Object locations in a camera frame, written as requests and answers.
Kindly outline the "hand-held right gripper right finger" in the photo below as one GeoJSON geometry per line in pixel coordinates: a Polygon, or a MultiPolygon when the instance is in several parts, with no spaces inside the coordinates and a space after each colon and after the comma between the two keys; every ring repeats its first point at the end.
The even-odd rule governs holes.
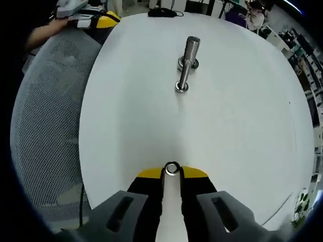
{"type": "Polygon", "coordinates": [[[189,241],[277,241],[253,212],[225,191],[217,191],[197,168],[180,168],[181,211],[189,241]]]}

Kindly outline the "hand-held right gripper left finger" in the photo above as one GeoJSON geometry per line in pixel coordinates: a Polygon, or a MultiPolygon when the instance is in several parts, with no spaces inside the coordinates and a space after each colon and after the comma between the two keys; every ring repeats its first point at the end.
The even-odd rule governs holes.
{"type": "Polygon", "coordinates": [[[162,215],[165,170],[146,169],[126,191],[118,191],[77,229],[63,231],[63,241],[155,241],[162,215]]]}

